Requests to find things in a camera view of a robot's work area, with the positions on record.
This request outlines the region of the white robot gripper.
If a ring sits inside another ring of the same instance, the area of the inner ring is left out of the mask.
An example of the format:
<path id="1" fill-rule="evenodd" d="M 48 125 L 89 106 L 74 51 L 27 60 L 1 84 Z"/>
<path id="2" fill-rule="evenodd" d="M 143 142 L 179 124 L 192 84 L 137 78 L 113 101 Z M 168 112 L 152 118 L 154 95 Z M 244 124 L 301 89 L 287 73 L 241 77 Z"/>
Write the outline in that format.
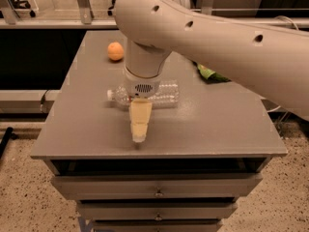
<path id="1" fill-rule="evenodd" d="M 127 93 L 134 98 L 149 98 L 159 87 L 162 69 L 169 50 L 126 42 L 125 80 Z M 135 143 L 144 142 L 147 136 L 153 104 L 148 99 L 134 99 L 129 106 L 130 130 Z"/>

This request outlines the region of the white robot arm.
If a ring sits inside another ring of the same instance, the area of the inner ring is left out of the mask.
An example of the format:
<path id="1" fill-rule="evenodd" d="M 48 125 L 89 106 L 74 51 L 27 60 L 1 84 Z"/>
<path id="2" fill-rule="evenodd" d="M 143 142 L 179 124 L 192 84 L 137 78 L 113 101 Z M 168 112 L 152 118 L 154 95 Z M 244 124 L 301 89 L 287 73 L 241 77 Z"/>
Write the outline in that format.
<path id="1" fill-rule="evenodd" d="M 309 120 L 308 33 L 194 13 L 188 0 L 116 0 L 114 12 L 130 96 L 153 96 L 175 51 Z"/>

